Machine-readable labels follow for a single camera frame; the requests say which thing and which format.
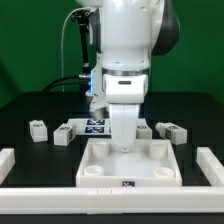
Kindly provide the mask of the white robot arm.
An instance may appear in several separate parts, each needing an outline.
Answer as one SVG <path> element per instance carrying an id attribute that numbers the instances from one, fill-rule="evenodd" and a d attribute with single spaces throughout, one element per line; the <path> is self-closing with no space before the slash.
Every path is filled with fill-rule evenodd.
<path id="1" fill-rule="evenodd" d="M 76 0 L 90 11 L 90 114 L 109 113 L 112 144 L 129 151 L 136 139 L 140 106 L 148 91 L 151 57 L 167 54 L 179 39 L 172 0 Z"/>

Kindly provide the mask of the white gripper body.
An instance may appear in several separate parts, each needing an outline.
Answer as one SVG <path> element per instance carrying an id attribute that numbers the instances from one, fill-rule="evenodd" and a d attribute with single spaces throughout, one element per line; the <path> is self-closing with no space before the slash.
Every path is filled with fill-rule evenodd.
<path id="1" fill-rule="evenodd" d="M 134 145 L 139 111 L 139 104 L 109 105 L 112 144 L 121 152 Z"/>

